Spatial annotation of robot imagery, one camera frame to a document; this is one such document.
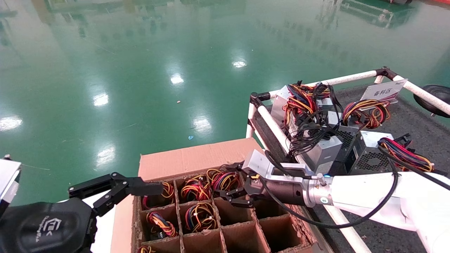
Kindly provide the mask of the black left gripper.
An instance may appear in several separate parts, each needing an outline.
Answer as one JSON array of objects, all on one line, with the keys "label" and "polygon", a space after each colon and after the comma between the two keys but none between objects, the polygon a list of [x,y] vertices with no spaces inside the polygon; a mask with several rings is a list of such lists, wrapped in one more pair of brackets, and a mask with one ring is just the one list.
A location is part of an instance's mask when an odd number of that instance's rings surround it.
[{"label": "black left gripper", "polygon": [[[97,232],[96,216],[103,217],[128,195],[161,195],[163,190],[162,182],[144,182],[140,177],[113,172],[71,186],[71,199],[64,202],[9,207],[1,217],[0,251],[89,253]],[[80,200],[105,191],[92,209]]]}]

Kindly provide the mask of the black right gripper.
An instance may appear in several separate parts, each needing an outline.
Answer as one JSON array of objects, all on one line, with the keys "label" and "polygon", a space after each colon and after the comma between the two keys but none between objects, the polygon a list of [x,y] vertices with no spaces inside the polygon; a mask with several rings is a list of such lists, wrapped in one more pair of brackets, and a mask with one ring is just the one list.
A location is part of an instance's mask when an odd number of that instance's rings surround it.
[{"label": "black right gripper", "polygon": [[[269,191],[281,202],[286,205],[304,206],[305,200],[303,196],[302,185],[291,182],[280,182],[262,179],[246,178],[244,188],[236,188],[232,190],[214,189],[216,197],[227,200],[236,208],[254,208],[253,199],[273,201],[273,198],[264,188],[262,182],[266,183]],[[250,198],[242,199],[239,197],[249,195]]]}]

